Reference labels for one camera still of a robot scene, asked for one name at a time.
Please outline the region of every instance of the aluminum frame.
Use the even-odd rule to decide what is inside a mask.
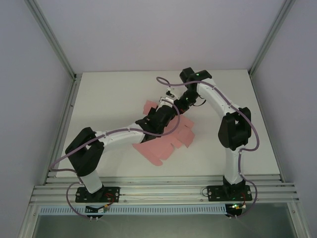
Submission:
[[[48,167],[57,157],[61,155],[63,144],[67,135],[67,129],[70,123],[71,114],[76,96],[79,89],[81,75],[75,74],[65,53],[63,52],[57,38],[50,28],[44,14],[42,13],[36,0],[25,0],[35,20],[39,24],[42,32],[49,41],[51,47],[55,51],[58,59],[67,70],[72,78],[72,84],[65,103],[61,122],[56,133],[56,140],[52,147],[50,159],[47,163],[45,173],[43,175],[43,185],[35,186],[27,212],[25,214],[22,227],[20,229],[19,238],[29,238],[33,236],[37,218],[41,210],[41,205],[63,205],[66,204],[65,192],[69,184],[76,178],[56,178],[55,173],[48,173]],[[252,78],[262,59],[267,53],[272,41],[274,40],[279,28],[286,18],[289,10],[295,0],[286,0],[284,5],[275,19],[263,45],[254,61],[249,75]],[[254,180],[259,188],[258,203],[287,203],[290,216],[294,224],[294,228],[298,237],[312,237],[308,229],[308,223],[304,216],[301,203],[298,198],[293,183],[285,182],[280,163],[278,166],[281,172],[281,178],[277,175],[271,176],[248,176]],[[121,187],[120,204],[212,204],[202,196],[201,190],[207,185],[220,185],[222,183],[221,176],[210,177],[148,177],[148,178],[101,178],[104,185],[117,185]],[[74,193],[77,186],[70,190],[70,200],[73,202]]]
[[[67,99],[58,137],[53,147],[50,159],[54,161],[61,155],[63,142],[67,135],[80,81],[73,82]],[[32,237],[36,220],[42,205],[66,205],[66,189],[74,181],[73,178],[56,178],[55,173],[47,173],[45,185],[35,186],[28,212],[25,216],[19,238]],[[256,182],[259,190],[257,203],[287,203],[291,222],[293,222],[298,237],[310,238],[308,225],[301,212],[301,204],[293,183],[283,182],[280,175],[247,176]],[[222,184],[222,176],[194,177],[103,177],[101,181],[106,186],[120,186],[121,197],[119,205],[195,205],[220,204],[225,202],[208,202],[201,192],[207,185]],[[74,202],[75,185],[70,190],[70,201]]]

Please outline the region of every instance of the pink fabric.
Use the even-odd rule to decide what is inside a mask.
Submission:
[[[143,108],[143,114],[147,115],[151,108],[156,108],[158,105],[155,102],[147,101]],[[164,132],[172,130],[177,123],[177,117],[170,121]],[[133,144],[133,147],[138,150],[152,164],[161,166],[162,160],[167,160],[173,153],[174,148],[180,148],[183,144],[188,148],[195,137],[191,128],[194,123],[180,116],[180,124],[178,128],[170,135],[166,135],[154,140],[147,141],[142,144]]]

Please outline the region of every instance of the white table surface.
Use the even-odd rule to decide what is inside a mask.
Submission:
[[[209,70],[219,89],[240,107],[248,107],[252,122],[260,135],[256,152],[246,152],[244,174],[276,175],[279,169],[264,126],[263,118],[246,70]],[[63,151],[85,127],[94,131],[125,127],[142,114],[146,100],[158,101],[166,86],[156,76],[171,83],[181,83],[180,71],[90,72],[82,75]],[[217,133],[221,119],[208,104],[192,107],[184,114],[195,125],[194,141],[189,148],[182,146],[163,162],[154,166],[132,145],[103,154],[97,171],[101,177],[158,177],[223,175],[225,152]],[[254,133],[248,148],[256,144]],[[72,168],[68,159],[59,168]],[[57,177],[74,177],[71,172],[59,172]]]

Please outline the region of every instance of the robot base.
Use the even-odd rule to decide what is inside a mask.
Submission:
[[[250,191],[250,186],[245,185],[243,189],[238,190],[237,192],[228,196],[224,189],[223,185],[217,186],[207,186],[207,194],[209,202],[217,202],[217,201],[252,201],[252,194]]]
[[[113,203],[119,202],[120,187],[102,187],[91,194],[85,187],[79,187],[76,192],[76,203]]]

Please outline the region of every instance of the white wall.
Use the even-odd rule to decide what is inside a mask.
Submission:
[[[76,73],[246,69],[284,0],[38,0]]]
[[[317,237],[317,1],[295,2],[254,77],[283,172]]]
[[[22,0],[0,3],[0,237],[18,235],[70,79]]]

